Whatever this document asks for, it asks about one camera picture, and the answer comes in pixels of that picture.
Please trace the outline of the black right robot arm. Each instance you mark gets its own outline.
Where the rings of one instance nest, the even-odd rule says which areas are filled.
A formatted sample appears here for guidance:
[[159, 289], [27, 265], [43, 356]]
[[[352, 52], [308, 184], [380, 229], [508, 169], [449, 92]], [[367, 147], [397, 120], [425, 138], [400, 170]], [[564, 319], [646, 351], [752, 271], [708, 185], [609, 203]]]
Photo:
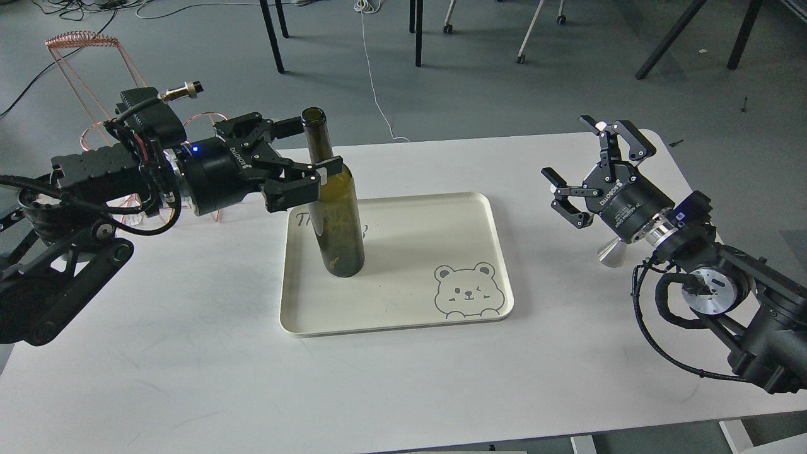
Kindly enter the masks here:
[[[601, 218], [615, 238], [598, 251], [608, 267], [622, 265], [625, 248], [641, 240], [653, 253], [634, 267], [634, 313], [646, 341], [678, 368], [702, 378], [735, 380], [767, 393], [796, 393], [806, 385], [805, 288], [767, 265], [764, 258], [724, 245], [710, 218], [710, 198], [692, 192], [675, 204], [638, 170], [656, 153], [628, 120], [609, 124], [583, 115], [599, 138], [599, 160], [579, 186], [553, 168], [551, 206], [576, 229]], [[664, 320], [683, 329], [707, 329], [729, 348], [729, 375], [671, 358], [643, 320], [640, 290], [648, 271], [660, 274], [654, 300]]]

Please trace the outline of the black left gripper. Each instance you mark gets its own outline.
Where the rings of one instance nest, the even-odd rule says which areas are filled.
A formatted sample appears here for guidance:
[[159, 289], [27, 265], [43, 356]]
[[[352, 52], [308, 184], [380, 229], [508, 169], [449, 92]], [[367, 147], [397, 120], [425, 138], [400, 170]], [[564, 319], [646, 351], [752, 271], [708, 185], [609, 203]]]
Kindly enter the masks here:
[[342, 172], [341, 157], [320, 163], [295, 163], [283, 157], [254, 157], [259, 140], [271, 143], [305, 131], [297, 117], [267, 120], [259, 112], [214, 124], [218, 137], [191, 142], [176, 151], [182, 195], [196, 216], [211, 214], [258, 192], [262, 185], [268, 212], [279, 212], [320, 200], [320, 187]]

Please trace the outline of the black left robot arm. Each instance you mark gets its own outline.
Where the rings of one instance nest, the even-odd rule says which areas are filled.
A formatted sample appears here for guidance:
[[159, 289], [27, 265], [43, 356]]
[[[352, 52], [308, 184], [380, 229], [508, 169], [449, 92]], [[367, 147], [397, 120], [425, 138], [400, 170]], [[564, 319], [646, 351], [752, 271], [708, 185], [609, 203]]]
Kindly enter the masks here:
[[189, 142], [169, 103], [195, 98], [198, 81], [159, 92], [124, 90], [117, 115], [103, 122], [113, 146], [52, 158], [38, 178], [4, 175], [18, 207], [2, 228], [28, 221], [30, 232], [2, 261], [2, 343], [51, 342], [132, 258], [117, 232], [168, 231], [184, 205], [196, 216], [264, 195], [268, 212], [320, 198], [341, 157], [295, 163], [272, 147], [303, 132], [298, 118], [266, 120], [257, 112], [214, 124], [216, 134]]

